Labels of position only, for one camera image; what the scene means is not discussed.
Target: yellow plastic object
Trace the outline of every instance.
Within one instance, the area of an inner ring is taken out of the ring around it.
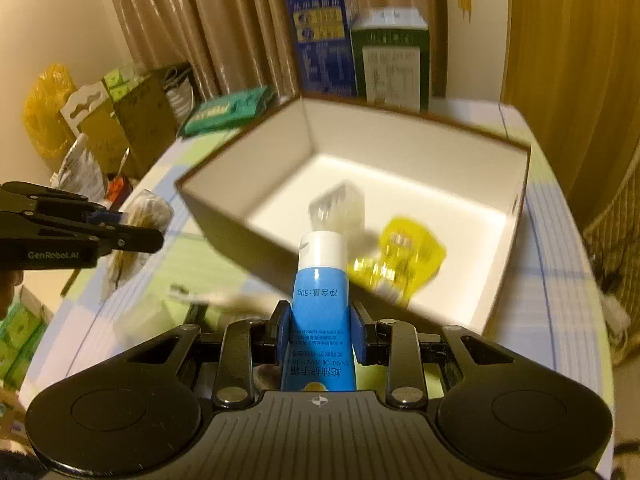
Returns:
[[[66,66],[54,63],[38,76],[24,102],[22,122],[36,152],[51,171],[57,171],[76,140],[60,114],[77,90]]]
[[[446,249],[423,225],[396,217],[378,240],[380,256],[356,258],[349,278],[395,304],[409,298],[440,269]]]

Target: wall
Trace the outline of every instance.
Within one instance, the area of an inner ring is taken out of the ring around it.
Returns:
[[[81,86],[129,61],[111,0],[0,0],[0,183],[49,181],[22,125],[39,73],[62,62]]]
[[[509,0],[472,0],[471,19],[447,0],[447,97],[499,101],[509,23]]]

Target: hand cream tube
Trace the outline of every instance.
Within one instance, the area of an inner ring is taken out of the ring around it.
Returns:
[[[315,231],[300,241],[283,390],[356,389],[346,268],[342,235]]]

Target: floor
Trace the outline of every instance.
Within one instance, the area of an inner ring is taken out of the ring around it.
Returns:
[[[640,355],[635,355],[613,371],[616,397],[616,443],[640,440]],[[614,459],[625,480],[640,479],[640,454]]]

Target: carton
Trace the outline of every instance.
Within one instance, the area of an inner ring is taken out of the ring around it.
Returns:
[[[287,0],[302,88],[356,95],[350,28],[357,0]]]
[[[402,215],[427,226],[447,249],[438,274],[407,307],[354,283],[351,300],[373,319],[481,333],[511,254],[528,166],[528,146],[482,130],[302,96],[245,127],[177,188],[215,249],[291,294],[300,238],[311,231],[309,203],[349,180],[364,194],[373,239]]]
[[[429,28],[415,7],[368,9],[351,30],[358,97],[429,107]]]

